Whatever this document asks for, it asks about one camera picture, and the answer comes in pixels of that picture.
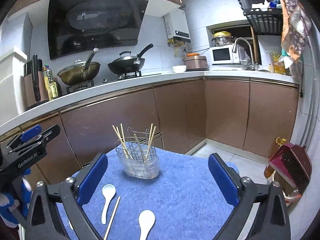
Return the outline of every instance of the yellow pot lid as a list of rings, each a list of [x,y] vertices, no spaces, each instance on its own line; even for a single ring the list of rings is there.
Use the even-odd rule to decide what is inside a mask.
[[[229,32],[218,32],[218,33],[215,33],[213,35],[213,37],[218,37],[218,36],[228,36],[228,37],[231,37],[231,33]]]

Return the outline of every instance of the metal screw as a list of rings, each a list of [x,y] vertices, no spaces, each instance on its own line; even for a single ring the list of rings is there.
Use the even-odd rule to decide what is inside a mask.
[[[241,180],[244,182],[244,183],[250,183],[251,182],[251,179],[249,177],[243,177],[241,178]]]
[[[66,178],[67,183],[72,183],[74,181],[75,181],[75,179],[73,177]]]
[[[277,182],[277,181],[273,181],[273,182],[272,182],[272,185],[275,186],[275,187],[280,187],[280,183]]]
[[[36,185],[37,187],[42,187],[44,185],[44,182],[42,180],[38,181]]]

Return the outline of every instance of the towel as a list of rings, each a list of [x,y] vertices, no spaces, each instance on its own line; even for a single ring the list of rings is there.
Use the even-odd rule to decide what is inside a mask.
[[[156,222],[148,240],[213,239],[233,210],[223,197],[208,169],[208,159],[172,153],[156,148],[161,172],[155,179],[127,176],[115,150],[107,153],[108,168],[84,212],[103,237],[116,204],[121,196],[108,240],[139,239],[139,214],[151,210]],[[107,211],[107,224],[101,223],[105,184],[116,187],[116,195]],[[58,209],[71,240],[77,239],[71,230],[63,205]]]
[[[294,60],[297,61],[305,48],[306,32],[311,28],[311,21],[307,17],[298,0],[280,0],[283,11],[283,30],[281,47]]]

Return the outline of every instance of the wok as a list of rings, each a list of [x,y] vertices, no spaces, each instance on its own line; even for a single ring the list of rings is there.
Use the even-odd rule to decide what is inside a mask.
[[[98,48],[94,48],[87,61],[78,59],[73,65],[60,70],[58,76],[62,82],[68,86],[74,86],[78,83],[94,79],[100,70],[100,63],[91,62],[91,60],[98,50]]]
[[[150,43],[146,46],[137,56],[132,56],[131,51],[121,52],[120,58],[115,59],[113,62],[108,64],[109,69],[117,75],[122,75],[131,72],[138,72],[143,67],[145,59],[141,58],[149,49],[153,47],[153,44]],[[130,53],[130,56],[121,57],[122,54]]]

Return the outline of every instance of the window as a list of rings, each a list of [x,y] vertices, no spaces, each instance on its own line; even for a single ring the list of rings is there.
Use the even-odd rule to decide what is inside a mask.
[[[234,37],[234,40],[236,40],[236,38],[239,38],[239,37],[245,38],[251,44],[255,62],[261,65],[260,48],[258,45],[257,35],[254,33],[248,21],[244,20],[244,21],[224,23],[224,24],[209,26],[209,28],[212,31],[212,35],[217,32],[225,31],[225,32],[230,32],[231,35]],[[248,44],[244,41],[239,41],[239,45],[244,47],[246,53],[250,56],[250,49]]]

